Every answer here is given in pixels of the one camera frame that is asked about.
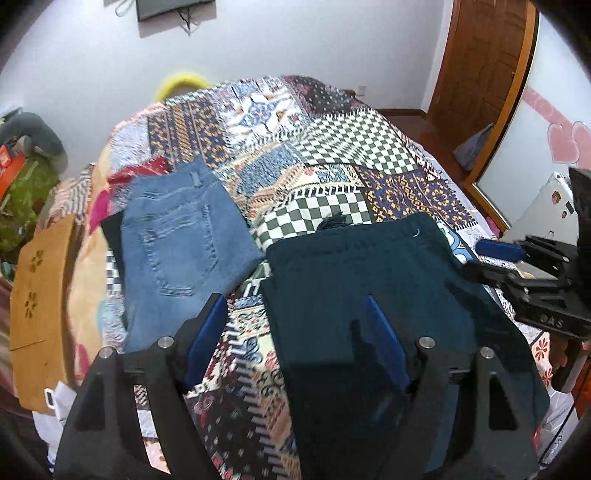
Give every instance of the belt loop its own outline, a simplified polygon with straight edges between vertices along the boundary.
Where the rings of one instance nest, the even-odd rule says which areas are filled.
[[[197,173],[196,171],[192,171],[191,178],[193,179],[193,185],[195,185],[196,187],[201,186],[201,179],[199,178],[199,173]]]

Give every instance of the white wall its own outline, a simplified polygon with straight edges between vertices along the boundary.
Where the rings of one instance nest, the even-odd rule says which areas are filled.
[[[441,70],[441,62],[443,61],[443,54],[445,53],[445,46],[447,44],[447,35],[449,33],[449,24],[452,21],[453,0],[443,0],[443,12],[441,14],[441,22],[439,24],[439,37],[435,45],[435,54],[433,55],[433,64],[431,65],[431,72],[425,88],[425,95],[421,102],[421,109],[424,112],[429,111],[431,100],[433,99],[433,92],[435,85],[439,78],[439,70]]]
[[[527,85],[570,122],[591,126],[591,83],[570,47],[543,16]],[[553,171],[568,176],[568,165],[552,162],[548,127],[548,121],[521,101],[478,182],[510,224],[525,212]]]
[[[215,18],[190,37],[166,29],[176,14],[138,25],[135,7],[119,18],[113,2],[54,0],[0,73],[0,105],[22,102],[45,119],[64,142],[67,174],[95,161],[112,127],[178,70],[212,83],[306,74],[366,85],[376,108],[420,108],[444,0],[216,0],[194,9]]]

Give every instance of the wooden floor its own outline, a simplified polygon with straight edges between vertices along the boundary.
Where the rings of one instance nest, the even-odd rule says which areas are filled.
[[[452,180],[458,185],[462,185],[468,177],[468,173],[457,162],[456,157],[453,156],[452,150],[457,145],[452,146],[447,144],[445,139],[437,132],[437,128],[421,116],[404,115],[388,116],[387,118],[402,133],[412,138],[415,142],[420,143],[425,150],[437,159]]]

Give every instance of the jeans back pocket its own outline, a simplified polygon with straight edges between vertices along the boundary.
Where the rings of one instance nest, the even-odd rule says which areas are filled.
[[[162,295],[193,295],[217,263],[207,204],[186,205],[144,224],[140,236]]]

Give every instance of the metal screw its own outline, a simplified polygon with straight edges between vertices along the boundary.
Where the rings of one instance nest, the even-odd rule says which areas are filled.
[[[160,348],[168,348],[174,343],[174,338],[166,336],[158,339],[158,346]]]
[[[435,340],[431,337],[421,337],[418,340],[418,344],[423,348],[433,348],[435,346]]]
[[[99,350],[99,357],[101,358],[109,358],[113,355],[113,349],[110,346],[104,346]]]
[[[490,347],[484,346],[480,349],[480,354],[487,360],[490,360],[495,356],[495,351]]]

